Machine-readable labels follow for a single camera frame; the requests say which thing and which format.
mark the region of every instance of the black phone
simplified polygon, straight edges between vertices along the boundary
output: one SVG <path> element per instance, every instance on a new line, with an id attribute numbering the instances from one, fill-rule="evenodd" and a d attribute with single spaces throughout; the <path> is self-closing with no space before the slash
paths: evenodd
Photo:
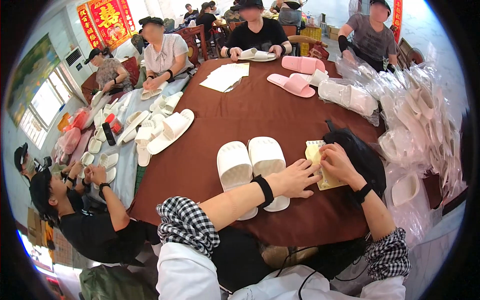
<path id="1" fill-rule="evenodd" d="M 110 129 L 110 124 L 105 122 L 102 124 L 103 132 L 105 132 L 105 136 L 107 137 L 107 142 L 110 146 L 115 146 L 117 142 L 115 141 L 115 137 L 113 136 L 112 129 Z"/>

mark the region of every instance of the black bag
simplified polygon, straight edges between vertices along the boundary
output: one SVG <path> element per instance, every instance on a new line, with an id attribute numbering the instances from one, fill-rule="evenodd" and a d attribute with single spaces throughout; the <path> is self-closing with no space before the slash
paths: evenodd
<path id="1" fill-rule="evenodd" d="M 380 157 L 370 146 L 354 135 L 350 129 L 335 129 L 331 120 L 326 122 L 330 132 L 323 137 L 325 143 L 338 143 L 342 146 L 355 170 L 372 185 L 375 193 L 382 199 L 387 183 L 384 165 Z M 353 197 L 353 191 L 349 192 L 349 198 L 358 204 Z"/>

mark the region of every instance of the window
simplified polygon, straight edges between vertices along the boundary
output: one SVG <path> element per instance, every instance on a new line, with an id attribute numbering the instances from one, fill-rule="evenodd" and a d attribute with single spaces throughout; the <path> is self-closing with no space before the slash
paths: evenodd
<path id="1" fill-rule="evenodd" d="M 72 95 L 64 76 L 56 68 L 33 97 L 20 127 L 39 149 L 56 115 Z"/>

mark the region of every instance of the black cap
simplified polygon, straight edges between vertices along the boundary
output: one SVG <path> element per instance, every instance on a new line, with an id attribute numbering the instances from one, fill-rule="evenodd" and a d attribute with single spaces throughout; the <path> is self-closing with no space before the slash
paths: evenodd
<path id="1" fill-rule="evenodd" d="M 92 51 L 90 51 L 90 55 L 88 56 L 88 59 L 85 61 L 85 64 L 88 64 L 95 56 L 97 56 L 102 52 L 103 51 L 100 50 L 99 48 L 94 48 Z"/>
<path id="2" fill-rule="evenodd" d="M 383 4 L 387 9 L 388 9 L 388 16 L 392 13 L 392 10 L 390 9 L 390 5 L 388 5 L 387 1 L 385 0 L 371 0 L 370 5 L 375 4 L 375 3 L 380 3 Z"/>
<path id="3" fill-rule="evenodd" d="M 230 10 L 233 12 L 236 12 L 241 10 L 242 8 L 255 7 L 255 6 L 258 8 L 263 8 L 264 4 L 262 0 L 240 0 L 237 5 L 230 7 Z"/>
<path id="4" fill-rule="evenodd" d="M 146 17 L 146 18 L 143 18 L 143 19 L 140 19 L 138 21 L 138 23 L 142 26 L 142 28 L 147 25 L 148 23 L 155 23 L 155 24 L 158 24 L 160 26 L 163 26 L 163 20 L 160 19 L 160 18 L 157 18 L 157 17 Z"/>
<path id="5" fill-rule="evenodd" d="M 25 143 L 23 146 L 18 147 L 17 150 L 15 150 L 15 153 L 13 155 L 13 160 L 15 167 L 19 172 L 22 172 L 22 164 L 24 163 L 25 156 L 27 155 L 27 150 L 28 150 L 28 144 Z"/>

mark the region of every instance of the brown tablecloth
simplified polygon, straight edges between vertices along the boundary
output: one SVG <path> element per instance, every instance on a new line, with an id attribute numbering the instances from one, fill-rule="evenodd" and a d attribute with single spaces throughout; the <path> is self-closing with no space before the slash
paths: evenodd
<path id="1" fill-rule="evenodd" d="M 335 64 L 324 61 L 330 77 L 340 77 Z M 269 83 L 267 76 L 289 76 L 281 60 L 250 62 L 250 76 L 228 93 L 200 86 L 211 71 L 230 59 L 208 60 L 192 78 L 175 111 L 195 113 L 191 127 L 172 146 L 151 158 L 138 193 L 129 209 L 135 219 L 158 225 L 156 206 L 171 196 L 203 202 L 222 193 L 216 167 L 220 147 L 231 141 L 270 136 L 282 147 L 287 166 L 305 158 L 305 142 L 320 140 L 329 132 L 325 123 L 349 127 L 367 143 L 375 142 L 384 128 L 375 128 L 360 115 L 336 104 L 326 104 L 318 95 L 294 96 Z M 315 192 L 309 199 L 291 199 L 280 212 L 263 209 L 253 219 L 235 222 L 261 241 L 276 246 L 313 246 L 358 238 L 368 227 L 363 212 L 344 198 L 345 187 Z"/>

